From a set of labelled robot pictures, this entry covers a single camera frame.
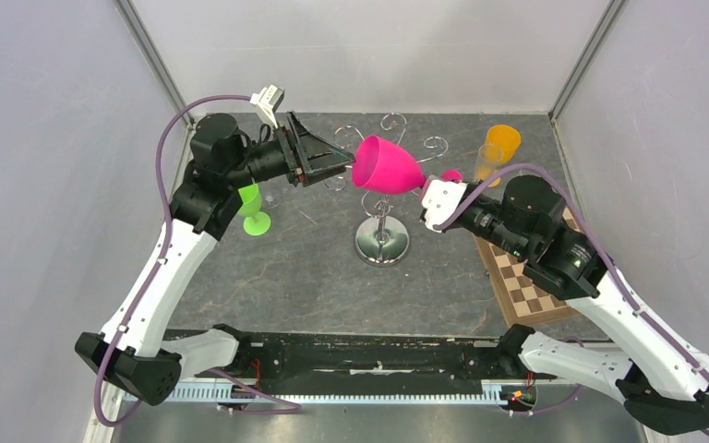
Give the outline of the chrome wine glass rack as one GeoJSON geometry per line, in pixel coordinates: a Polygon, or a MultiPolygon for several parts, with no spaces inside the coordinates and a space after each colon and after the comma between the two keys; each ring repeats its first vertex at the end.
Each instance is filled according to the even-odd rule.
{"type": "MultiPolygon", "coordinates": [[[[387,113],[380,120],[380,127],[387,133],[391,141],[400,145],[407,131],[408,121],[403,114],[387,113]]],[[[343,150],[354,151],[355,142],[361,142],[365,136],[355,126],[340,126],[333,135],[333,143],[343,150]]],[[[418,163],[429,162],[444,156],[449,150],[445,138],[432,136],[423,142],[429,154],[417,160],[418,163]]],[[[332,191],[343,190],[349,181],[342,175],[325,179],[325,186],[332,191]]],[[[386,268],[397,265],[409,251],[410,235],[406,226],[390,215],[392,205],[387,195],[379,195],[372,201],[372,208],[367,205],[371,193],[366,192],[360,200],[361,207],[367,215],[354,233],[354,250],[366,264],[386,268]]]]}

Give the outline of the green wine glass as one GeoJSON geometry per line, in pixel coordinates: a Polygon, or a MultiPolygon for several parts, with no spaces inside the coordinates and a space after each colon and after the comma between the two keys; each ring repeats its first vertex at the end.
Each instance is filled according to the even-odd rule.
{"type": "Polygon", "coordinates": [[[270,216],[261,210],[262,197],[258,184],[242,187],[238,190],[242,206],[238,214],[244,218],[243,229],[252,236],[265,234],[271,226],[270,216]]]}

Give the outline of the pink wine glass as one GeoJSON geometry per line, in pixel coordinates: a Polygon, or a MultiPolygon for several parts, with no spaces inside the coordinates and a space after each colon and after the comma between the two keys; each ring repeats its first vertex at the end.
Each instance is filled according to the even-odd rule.
{"type": "Polygon", "coordinates": [[[380,136],[366,137],[354,155],[352,183],[366,191],[395,196],[416,194],[422,197],[430,180],[458,185],[450,179],[426,175],[419,163],[404,148],[380,136]]]}

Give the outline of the orange wine glass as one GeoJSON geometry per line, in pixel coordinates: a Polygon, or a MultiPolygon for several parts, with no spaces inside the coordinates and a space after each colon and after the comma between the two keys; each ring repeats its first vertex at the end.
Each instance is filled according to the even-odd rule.
{"type": "Polygon", "coordinates": [[[484,144],[478,149],[475,179],[484,180],[511,160],[522,142],[517,129],[508,125],[495,125],[488,129],[484,144]]]}

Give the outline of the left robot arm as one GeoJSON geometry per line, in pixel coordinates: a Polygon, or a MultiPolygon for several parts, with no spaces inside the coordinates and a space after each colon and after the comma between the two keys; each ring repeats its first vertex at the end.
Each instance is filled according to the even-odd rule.
{"type": "Polygon", "coordinates": [[[230,114],[201,118],[190,140],[192,160],[169,200],[169,217],[124,303],[98,332],[82,333],[78,356],[103,381],[151,406],[164,402],[179,381],[221,368],[246,374],[251,350],[239,333],[209,329],[167,341],[164,333],[198,267],[242,209],[242,188],[284,176],[311,186],[341,174],[355,156],[310,132],[295,113],[252,140],[230,114]]]}

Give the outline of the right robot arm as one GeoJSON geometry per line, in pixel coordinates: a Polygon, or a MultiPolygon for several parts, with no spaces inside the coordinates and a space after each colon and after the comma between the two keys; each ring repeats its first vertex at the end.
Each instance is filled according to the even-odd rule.
{"type": "Polygon", "coordinates": [[[530,282],[593,321],[620,348],[612,357],[514,326],[496,352],[503,374],[563,377],[607,395],[658,433],[709,434],[709,354],[683,340],[629,286],[551,177],[515,177],[498,200],[485,194],[483,183],[454,184],[450,199],[450,227],[517,258],[530,282]]]}

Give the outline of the clear wine glass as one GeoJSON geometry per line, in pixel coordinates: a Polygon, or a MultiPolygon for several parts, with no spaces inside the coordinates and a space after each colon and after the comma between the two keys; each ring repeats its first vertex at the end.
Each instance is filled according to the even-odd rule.
{"type": "Polygon", "coordinates": [[[276,208],[282,201],[282,193],[276,191],[273,185],[264,184],[260,188],[262,196],[262,207],[264,209],[276,208]]]}

